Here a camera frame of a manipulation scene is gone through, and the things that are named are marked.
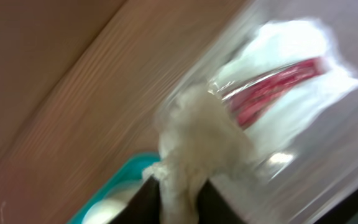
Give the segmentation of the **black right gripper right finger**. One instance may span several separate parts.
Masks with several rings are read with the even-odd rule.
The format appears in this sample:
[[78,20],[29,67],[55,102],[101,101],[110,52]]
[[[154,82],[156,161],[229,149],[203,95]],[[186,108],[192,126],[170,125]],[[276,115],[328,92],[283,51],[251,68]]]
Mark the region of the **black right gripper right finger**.
[[208,180],[197,196],[199,224],[246,224]]

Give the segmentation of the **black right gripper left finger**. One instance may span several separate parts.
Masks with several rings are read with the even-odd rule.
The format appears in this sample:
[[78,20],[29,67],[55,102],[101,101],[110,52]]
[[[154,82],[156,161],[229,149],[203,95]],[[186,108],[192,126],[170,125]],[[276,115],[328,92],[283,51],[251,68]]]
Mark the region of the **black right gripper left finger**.
[[108,224],[159,224],[160,188],[159,182],[148,178],[127,206]]

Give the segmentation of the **small white tissue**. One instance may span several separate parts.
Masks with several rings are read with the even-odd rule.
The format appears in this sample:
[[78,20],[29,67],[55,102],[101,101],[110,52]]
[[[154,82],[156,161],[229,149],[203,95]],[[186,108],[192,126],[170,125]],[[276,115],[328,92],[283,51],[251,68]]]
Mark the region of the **small white tissue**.
[[143,177],[159,182],[161,223],[198,223],[196,199],[206,181],[248,165],[255,149],[206,86],[189,87],[175,103],[159,133],[161,160]]

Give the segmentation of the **red foil snack wrapper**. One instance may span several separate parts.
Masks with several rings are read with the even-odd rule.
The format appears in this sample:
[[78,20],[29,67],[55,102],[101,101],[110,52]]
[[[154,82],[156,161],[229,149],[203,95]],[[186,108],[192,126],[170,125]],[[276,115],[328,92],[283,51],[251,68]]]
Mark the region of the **red foil snack wrapper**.
[[222,87],[210,83],[210,90],[220,97],[235,123],[245,130],[292,88],[326,71],[326,59],[314,57],[288,63],[246,80],[231,81]]

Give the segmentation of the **large white napkin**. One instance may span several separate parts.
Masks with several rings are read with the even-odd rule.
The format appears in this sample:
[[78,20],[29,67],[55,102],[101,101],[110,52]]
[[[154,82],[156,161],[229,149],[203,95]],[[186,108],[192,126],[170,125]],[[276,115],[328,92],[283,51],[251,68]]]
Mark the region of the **large white napkin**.
[[266,23],[211,81],[257,158],[286,148],[358,88],[329,27],[309,18]]

